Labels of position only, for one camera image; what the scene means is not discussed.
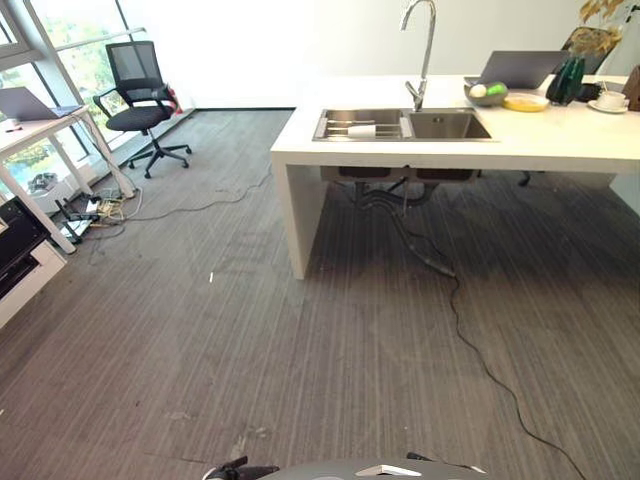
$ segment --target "desk leg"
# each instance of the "desk leg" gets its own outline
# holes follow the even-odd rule
[[[320,215],[327,184],[320,177],[320,167],[287,165],[273,154],[272,165],[284,216],[293,275],[303,280]]]
[[[65,237],[58,227],[56,227],[55,223],[51,221],[51,219],[42,211],[38,204],[33,201],[33,199],[29,196],[27,192],[25,192],[20,184],[14,180],[9,171],[5,168],[4,165],[0,162],[0,178],[4,182],[4,184],[9,187],[9,190],[13,192],[13,194],[22,200],[22,203],[35,215],[35,217],[40,220],[40,222],[46,227],[47,230],[51,233],[51,238],[60,245],[66,253],[73,253],[76,251],[76,247]]]
[[[125,198],[135,197],[135,194],[133,193],[133,185],[131,185],[129,179],[122,174],[122,172],[118,168],[118,165],[113,160],[113,156],[109,151],[109,147],[104,141],[104,138],[102,138],[102,134],[98,130],[98,126],[93,121],[93,118],[91,118],[91,114],[89,112],[83,113],[82,120],[87,128],[89,128],[89,130],[91,131],[91,135],[95,139],[96,144],[100,149],[100,153],[102,153],[104,160],[107,162],[107,166],[111,171],[111,175],[113,175],[113,178],[115,178],[116,182],[118,183],[122,194],[125,196]]]
[[[86,182],[86,180],[82,177],[82,174],[80,173],[80,171],[73,164],[73,162],[69,158],[69,155],[67,155],[66,150],[63,148],[62,145],[60,145],[60,142],[58,141],[56,136],[51,135],[48,138],[49,138],[49,141],[51,142],[51,145],[53,145],[53,147],[56,149],[56,151],[58,152],[58,155],[60,155],[60,158],[62,159],[64,164],[67,166],[69,171],[71,172],[71,175],[75,177],[76,181],[78,182],[78,185],[80,185],[80,190],[82,190],[87,195],[93,195],[93,191],[91,190],[91,187]]]

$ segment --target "open laptop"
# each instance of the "open laptop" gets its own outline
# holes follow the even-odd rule
[[[0,112],[21,122],[56,120],[80,108],[80,105],[49,108],[25,87],[0,89]]]
[[[493,52],[482,75],[465,77],[465,81],[470,85],[502,82],[507,88],[535,90],[567,58],[565,50]]]

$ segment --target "faucet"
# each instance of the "faucet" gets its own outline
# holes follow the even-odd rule
[[[411,0],[409,5],[407,5],[407,9],[404,11],[402,15],[402,22],[400,23],[400,30],[405,31],[407,28],[407,23],[409,22],[409,17],[411,16],[411,12],[417,4],[420,2],[426,2],[431,7],[431,23],[429,28],[429,39],[427,40],[427,49],[424,52],[424,62],[422,63],[422,74],[420,76],[420,86],[418,90],[411,85],[411,82],[405,82],[405,87],[411,93],[413,97],[413,105],[414,110],[419,112],[422,110],[422,101],[424,100],[424,93],[427,90],[427,70],[429,68],[429,58],[431,58],[431,45],[433,44],[433,32],[436,29],[436,5],[433,3],[433,0]]]

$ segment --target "gray carpet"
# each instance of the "gray carpet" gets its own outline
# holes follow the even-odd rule
[[[130,171],[136,218],[242,197],[288,116],[183,122],[161,143],[190,143],[192,166]],[[591,480],[640,478],[640,220],[606,176],[518,178],[440,187],[407,224],[453,261],[462,330],[525,422]],[[456,337],[453,282],[345,193],[329,190],[304,282],[271,177],[238,203],[93,233],[0,331],[0,478],[189,480],[241,453],[284,467],[409,450],[578,478]]]

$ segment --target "vase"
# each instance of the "vase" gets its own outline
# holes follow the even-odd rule
[[[556,105],[569,105],[580,92],[584,77],[584,57],[571,57],[547,89],[547,98]]]

